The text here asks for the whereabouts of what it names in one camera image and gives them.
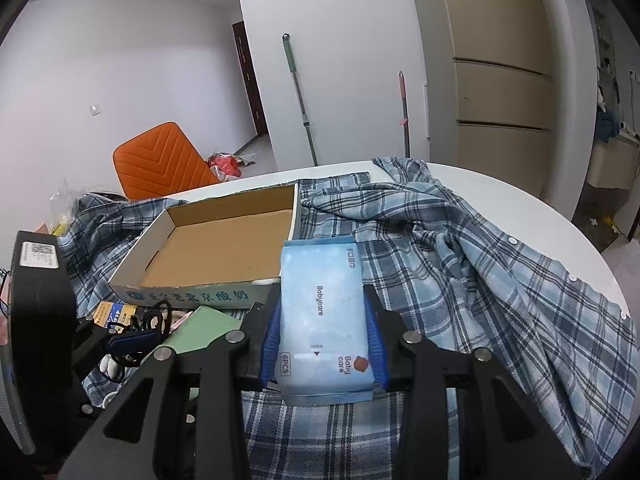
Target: wet wipes package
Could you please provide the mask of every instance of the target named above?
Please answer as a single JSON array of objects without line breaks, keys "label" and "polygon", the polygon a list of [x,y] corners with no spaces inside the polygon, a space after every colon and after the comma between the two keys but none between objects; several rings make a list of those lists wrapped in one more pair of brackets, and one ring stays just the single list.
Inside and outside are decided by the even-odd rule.
[{"label": "wet wipes package", "polygon": [[362,263],[351,236],[284,243],[275,377],[292,406],[372,399]]}]

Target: orange chair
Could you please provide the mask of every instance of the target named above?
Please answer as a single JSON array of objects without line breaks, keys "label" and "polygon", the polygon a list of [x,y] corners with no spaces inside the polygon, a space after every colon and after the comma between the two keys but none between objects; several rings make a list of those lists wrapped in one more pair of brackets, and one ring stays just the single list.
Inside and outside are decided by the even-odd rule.
[{"label": "orange chair", "polygon": [[131,200],[220,182],[176,123],[160,124],[121,144],[113,152],[113,165]]}]

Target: plaid shirt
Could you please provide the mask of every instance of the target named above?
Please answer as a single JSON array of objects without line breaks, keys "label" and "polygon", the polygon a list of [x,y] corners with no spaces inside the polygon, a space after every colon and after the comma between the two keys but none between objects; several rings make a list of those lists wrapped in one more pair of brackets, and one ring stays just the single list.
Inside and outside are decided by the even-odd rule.
[{"label": "plaid shirt", "polygon": [[[620,448],[636,392],[632,321],[566,269],[480,216],[422,162],[379,159],[394,183],[356,174],[301,181],[302,237],[354,234],[383,304],[442,348],[491,348],[534,400],[574,462],[598,474]],[[100,205],[62,239],[79,314],[113,299],[107,277],[168,200]],[[98,403],[113,388],[91,376]],[[449,394],[451,478],[458,476]],[[293,408],[244,393],[253,478],[391,478],[402,394]]]}]

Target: black device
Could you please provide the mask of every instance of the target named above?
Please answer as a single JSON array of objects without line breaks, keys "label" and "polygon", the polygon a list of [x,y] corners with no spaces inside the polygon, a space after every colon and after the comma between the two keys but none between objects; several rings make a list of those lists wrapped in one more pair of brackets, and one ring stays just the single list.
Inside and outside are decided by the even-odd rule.
[{"label": "black device", "polygon": [[[47,244],[52,238],[20,233],[16,247],[31,240]],[[10,316],[14,362],[17,351],[21,363],[14,376],[15,391],[35,452],[30,456],[21,452],[19,439],[2,425],[3,479],[36,479],[41,478],[40,472],[58,470],[59,480],[251,478],[241,391],[260,391],[273,376],[279,284],[271,287],[264,305],[254,304],[240,330],[220,336],[207,348],[180,355],[169,347],[157,348],[97,416],[98,408],[89,405],[88,410],[83,409],[87,407],[86,396],[77,386],[100,361],[110,338],[117,336],[89,319],[71,319],[69,312],[75,309],[75,301],[68,293],[66,272],[45,269],[47,276],[44,270],[21,269],[20,256],[17,258]],[[57,300],[41,301],[43,294],[54,291],[60,294]],[[365,297],[367,316],[374,321],[370,345],[373,341],[375,351],[384,355],[383,386],[390,392],[405,392],[393,465],[396,480],[417,480],[427,473],[429,478],[447,478],[446,388],[455,388],[458,400],[462,480],[582,478],[533,402],[488,349],[462,354],[438,348],[420,333],[408,330],[397,312],[385,310],[373,286],[365,286]],[[45,334],[46,324],[39,317],[51,317],[47,311],[58,313],[53,319],[65,335],[64,344],[58,345],[59,339]],[[35,323],[42,326],[44,339],[24,336],[30,341],[30,348],[25,349],[21,343],[15,345],[17,334],[23,336],[24,332],[14,330],[20,327],[21,319],[29,318],[38,318]],[[34,392],[43,370],[37,363],[30,367],[30,361],[40,359],[50,345],[58,345],[54,352],[58,358],[47,361],[55,368],[47,377],[59,380],[51,391],[40,380],[39,392]],[[196,404],[190,404],[188,392],[196,386],[200,395]],[[61,411],[40,418],[46,409],[34,406],[34,402],[42,400],[50,406],[51,398]],[[194,415],[194,423],[187,423],[187,414]],[[52,442],[60,434],[64,439]],[[639,435],[636,423],[600,479],[636,477],[640,470]]]}]

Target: dark brown door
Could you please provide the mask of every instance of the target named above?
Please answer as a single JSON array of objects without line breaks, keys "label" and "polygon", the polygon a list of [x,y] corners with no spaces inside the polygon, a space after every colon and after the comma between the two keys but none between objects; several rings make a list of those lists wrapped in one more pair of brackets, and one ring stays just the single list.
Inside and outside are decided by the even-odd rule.
[{"label": "dark brown door", "polygon": [[269,135],[267,121],[264,119],[264,111],[262,110],[262,101],[260,101],[258,83],[255,81],[254,64],[251,61],[244,22],[235,23],[233,27],[240,66],[242,67],[242,76],[244,76],[244,86],[246,87],[246,94],[249,96],[251,114],[254,116],[255,131],[258,136]]}]

